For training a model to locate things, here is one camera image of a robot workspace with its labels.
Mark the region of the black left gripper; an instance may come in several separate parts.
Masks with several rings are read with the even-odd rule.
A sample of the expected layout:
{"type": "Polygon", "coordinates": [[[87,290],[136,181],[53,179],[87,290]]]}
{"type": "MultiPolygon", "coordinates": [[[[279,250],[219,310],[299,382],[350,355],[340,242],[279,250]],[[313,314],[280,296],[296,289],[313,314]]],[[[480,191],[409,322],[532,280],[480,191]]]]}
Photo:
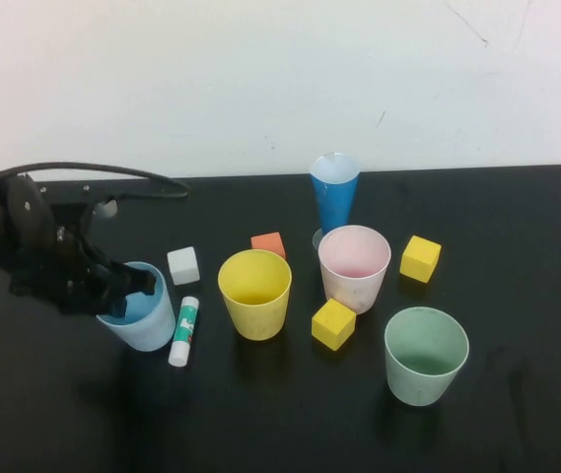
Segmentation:
{"type": "Polygon", "coordinates": [[[124,317],[126,296],[155,293],[156,276],[118,263],[85,237],[60,228],[52,249],[22,249],[11,275],[10,292],[56,307],[64,315],[124,317]]]}

